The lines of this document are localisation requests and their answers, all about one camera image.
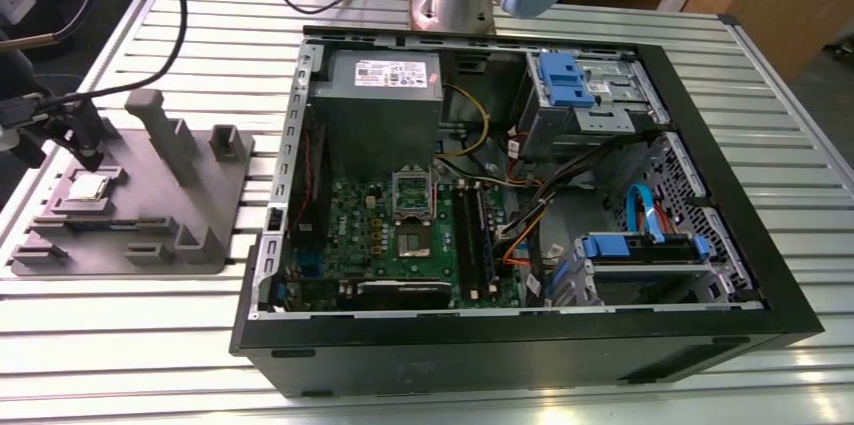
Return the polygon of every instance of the blue plastic clip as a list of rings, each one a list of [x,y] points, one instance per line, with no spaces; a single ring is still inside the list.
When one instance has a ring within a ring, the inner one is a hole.
[[[558,271],[551,277],[551,281],[549,282],[549,285],[546,286],[547,297],[551,297],[554,295],[555,287],[558,286],[558,283],[561,283],[561,279],[567,273],[570,273],[570,262],[565,260],[563,263],[561,264],[561,267],[558,268]]]
[[[656,243],[665,242],[665,234],[662,233],[662,227],[658,223],[658,214],[656,213],[656,200],[653,200],[653,192],[650,187],[642,183],[635,183],[629,187],[629,194],[626,195],[626,227],[630,232],[638,230],[638,212],[635,211],[635,193],[641,196],[643,202],[643,215],[646,216],[646,230],[653,234],[653,241]]]
[[[706,260],[712,257],[712,246],[709,245],[709,240],[702,235],[694,237],[694,246],[697,247],[697,253],[700,254],[700,259]]]
[[[597,99],[585,86],[585,72],[569,53],[541,53],[539,71],[549,90],[549,104],[557,107],[590,108]]]
[[[582,240],[587,258],[630,256],[626,237],[622,235],[594,235]]]

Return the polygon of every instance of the gray plastic stand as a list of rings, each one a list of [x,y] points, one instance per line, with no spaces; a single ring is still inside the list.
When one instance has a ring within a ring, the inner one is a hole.
[[[107,123],[104,163],[95,174],[68,167],[12,256],[18,275],[214,274],[226,265],[253,136],[231,125],[194,134],[166,117],[158,90],[134,91],[126,109],[146,131]]]

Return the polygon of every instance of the yellow wire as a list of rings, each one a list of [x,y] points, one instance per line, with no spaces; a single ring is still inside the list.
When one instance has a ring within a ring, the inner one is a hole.
[[[459,152],[438,153],[437,157],[439,158],[459,157],[462,155],[466,155],[467,153],[471,153],[474,150],[477,150],[481,144],[486,142],[486,137],[490,133],[490,115],[486,113],[486,108],[483,107],[483,104],[471,95],[471,93],[469,93],[466,90],[459,88],[457,85],[446,83],[445,86],[457,90],[461,93],[461,95],[469,99],[473,105],[478,107],[478,111],[481,112],[481,117],[483,118],[483,129],[481,131],[481,138],[478,139],[478,141],[471,147],[466,148],[465,150],[461,150]]]
[[[517,247],[522,243],[522,240],[525,240],[525,237],[527,237],[529,233],[531,233],[531,230],[534,229],[534,227],[537,226],[537,224],[539,223],[539,221],[543,219],[545,216],[546,216],[546,210],[543,210],[542,213],[538,215],[538,217],[534,219],[534,221],[529,225],[529,228],[525,229],[525,231],[522,232],[522,235],[519,235],[519,238],[517,238],[517,241],[514,242],[513,246],[507,249],[507,252],[505,253],[505,256],[502,258],[502,263],[510,260],[510,255],[513,255],[513,251],[517,249]]]

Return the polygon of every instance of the green circuit board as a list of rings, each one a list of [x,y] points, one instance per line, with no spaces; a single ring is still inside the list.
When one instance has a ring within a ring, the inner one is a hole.
[[[418,220],[395,224],[391,186],[391,181],[334,184],[322,278],[435,280],[451,283],[454,308],[518,307],[515,271],[499,279],[498,293],[490,297],[473,300],[461,294],[451,186],[437,186],[437,210],[429,225]],[[421,196],[413,192],[406,198],[415,205]],[[501,190],[486,190],[483,196],[489,219],[501,225],[506,220]],[[423,255],[425,251],[429,256],[402,256]],[[337,286],[331,281],[307,285],[313,310],[334,309],[334,300],[326,297],[335,293]]]

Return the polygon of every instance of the power supply label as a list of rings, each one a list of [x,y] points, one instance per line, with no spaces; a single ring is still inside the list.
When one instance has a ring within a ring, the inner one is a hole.
[[[357,87],[427,88],[427,64],[425,62],[357,62]]]

